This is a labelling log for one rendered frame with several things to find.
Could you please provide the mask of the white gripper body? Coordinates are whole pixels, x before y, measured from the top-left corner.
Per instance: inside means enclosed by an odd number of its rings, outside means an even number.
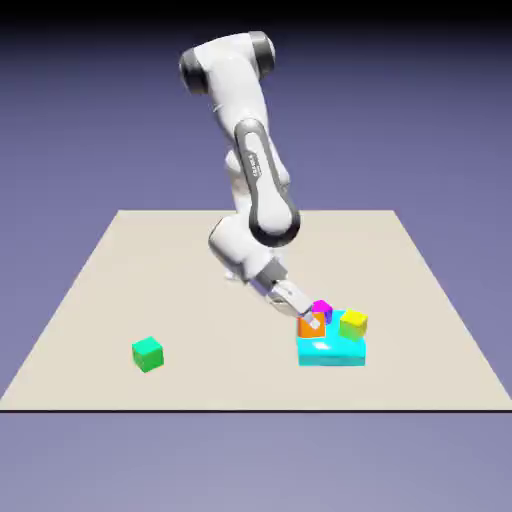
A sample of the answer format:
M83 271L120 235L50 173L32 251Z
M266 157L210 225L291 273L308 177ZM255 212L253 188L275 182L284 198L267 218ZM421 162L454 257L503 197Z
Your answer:
M313 304L311 298L289 280L276 281L267 300L278 312L295 318L307 315Z

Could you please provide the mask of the small magenta cube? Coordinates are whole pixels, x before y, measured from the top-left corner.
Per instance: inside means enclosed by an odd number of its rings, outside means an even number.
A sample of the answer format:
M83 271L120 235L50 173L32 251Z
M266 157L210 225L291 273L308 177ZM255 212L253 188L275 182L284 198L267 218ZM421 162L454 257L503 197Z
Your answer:
M329 325L332 322L333 307L323 299L316 300L312 306L313 313L322 313L325 318L325 323Z

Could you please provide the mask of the small yellow cube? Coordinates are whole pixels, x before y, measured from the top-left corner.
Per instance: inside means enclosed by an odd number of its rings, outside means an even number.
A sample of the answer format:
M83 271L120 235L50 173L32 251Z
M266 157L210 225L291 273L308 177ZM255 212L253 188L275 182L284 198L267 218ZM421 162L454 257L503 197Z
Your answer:
M352 341L362 339L366 333L368 316L364 313L347 309L339 319L339 335Z

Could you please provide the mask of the large cyan box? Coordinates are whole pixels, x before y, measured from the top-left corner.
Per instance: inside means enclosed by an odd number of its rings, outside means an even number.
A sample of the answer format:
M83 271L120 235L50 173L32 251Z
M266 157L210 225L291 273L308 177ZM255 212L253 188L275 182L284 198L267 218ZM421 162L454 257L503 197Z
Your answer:
M326 325L325 336L303 338L296 336L298 363L300 366L364 366L366 343L339 335L339 324L345 310L335 310L332 321Z

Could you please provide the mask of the small orange cube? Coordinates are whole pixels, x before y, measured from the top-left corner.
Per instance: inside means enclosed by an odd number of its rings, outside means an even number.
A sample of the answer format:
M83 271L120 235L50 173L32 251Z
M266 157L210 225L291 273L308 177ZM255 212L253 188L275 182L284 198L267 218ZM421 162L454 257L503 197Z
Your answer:
M303 319L297 319L297 336L300 338L312 339L323 338L326 335L326 323L322 313L314 313L314 316L321 322L318 329L313 330Z

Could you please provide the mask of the small green cube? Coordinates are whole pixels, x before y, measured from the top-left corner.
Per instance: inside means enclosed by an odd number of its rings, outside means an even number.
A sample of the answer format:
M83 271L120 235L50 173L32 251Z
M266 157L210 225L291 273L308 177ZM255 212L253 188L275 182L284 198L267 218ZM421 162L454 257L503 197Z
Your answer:
M144 373L164 364L162 345L152 336L132 344L132 358L136 366Z

